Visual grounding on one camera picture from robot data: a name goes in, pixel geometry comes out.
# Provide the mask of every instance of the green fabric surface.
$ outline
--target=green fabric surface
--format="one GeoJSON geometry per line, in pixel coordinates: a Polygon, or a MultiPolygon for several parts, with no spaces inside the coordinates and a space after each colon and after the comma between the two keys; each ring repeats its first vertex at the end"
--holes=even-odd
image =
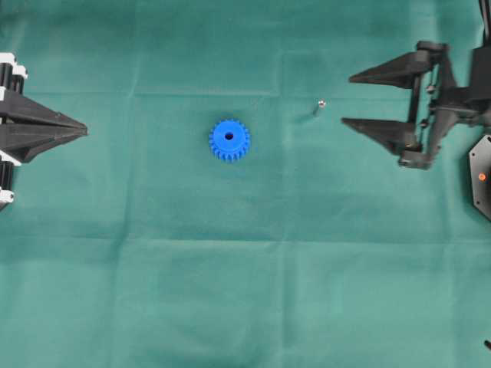
{"type": "Polygon", "coordinates": [[[481,27],[467,0],[2,2],[25,95],[90,136],[17,170],[0,366],[489,366],[482,132],[423,172],[341,124],[405,117],[407,91],[348,76],[419,40],[465,84],[481,27]],[[208,147],[226,117],[252,134],[235,165],[208,147]]]}

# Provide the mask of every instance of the blue gear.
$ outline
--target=blue gear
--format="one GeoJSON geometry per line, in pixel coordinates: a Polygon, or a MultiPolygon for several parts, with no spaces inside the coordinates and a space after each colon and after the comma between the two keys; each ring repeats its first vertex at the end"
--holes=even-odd
{"type": "Polygon", "coordinates": [[[249,130],[238,120],[222,120],[209,135],[209,148],[213,155],[233,163],[249,151],[251,136],[249,130]]]}

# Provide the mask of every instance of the small metal screw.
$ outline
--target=small metal screw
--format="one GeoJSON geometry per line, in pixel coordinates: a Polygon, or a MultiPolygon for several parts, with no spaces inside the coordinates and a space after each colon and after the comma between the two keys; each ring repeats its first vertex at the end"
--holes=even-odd
{"type": "Polygon", "coordinates": [[[317,102],[317,106],[315,107],[315,110],[314,110],[314,116],[317,117],[321,111],[323,111],[323,109],[325,109],[325,107],[328,105],[327,102],[325,102],[325,100],[320,100],[317,102]]]}
{"type": "Polygon", "coordinates": [[[433,86],[432,84],[430,84],[428,87],[427,87],[427,93],[428,94],[434,94],[435,93],[435,90],[437,90],[437,88],[435,86],[433,86]]]}

